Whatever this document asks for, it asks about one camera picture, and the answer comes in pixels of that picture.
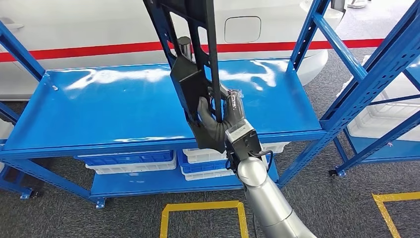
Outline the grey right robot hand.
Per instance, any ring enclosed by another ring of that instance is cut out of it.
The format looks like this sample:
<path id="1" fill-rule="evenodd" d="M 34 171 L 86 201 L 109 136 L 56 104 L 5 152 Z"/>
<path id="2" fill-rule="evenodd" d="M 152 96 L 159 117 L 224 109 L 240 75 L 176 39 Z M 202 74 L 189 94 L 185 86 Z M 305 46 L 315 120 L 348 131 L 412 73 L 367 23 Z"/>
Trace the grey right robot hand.
<path id="1" fill-rule="evenodd" d="M 210 138 L 215 141 L 224 141 L 225 132 L 237 122 L 245 118 L 241 93 L 231 90 L 223 104 L 223 121 L 217 122 L 211 115 L 209 104 L 204 97 L 198 103 L 198 115 Z"/>

